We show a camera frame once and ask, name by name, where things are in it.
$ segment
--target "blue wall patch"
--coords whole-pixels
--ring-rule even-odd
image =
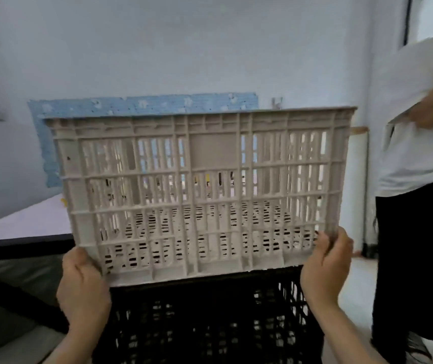
[[[165,113],[223,112],[258,109],[255,93],[217,93],[146,97],[100,97],[29,101],[41,146],[48,188],[61,186],[51,131],[43,119],[50,117],[100,117],[162,115]]]

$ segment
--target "white t-shirt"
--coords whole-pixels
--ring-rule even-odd
[[[433,183],[433,129],[417,128],[405,114],[433,88],[433,38],[402,48],[382,79],[386,129],[377,196],[394,196]]]

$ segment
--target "black pants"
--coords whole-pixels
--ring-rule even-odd
[[[433,340],[433,183],[377,197],[379,262],[372,344],[405,363],[408,332]]]

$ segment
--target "hand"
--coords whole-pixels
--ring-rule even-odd
[[[56,297],[70,331],[100,335],[110,313],[109,286],[85,249],[74,247],[63,257],[63,278]]]
[[[316,248],[301,272],[301,287],[311,310],[338,306],[338,295],[348,277],[353,240],[340,227],[329,251],[329,237],[320,232]]]

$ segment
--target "white plastic crate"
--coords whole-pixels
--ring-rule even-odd
[[[338,225],[355,108],[47,119],[112,286],[302,264]]]

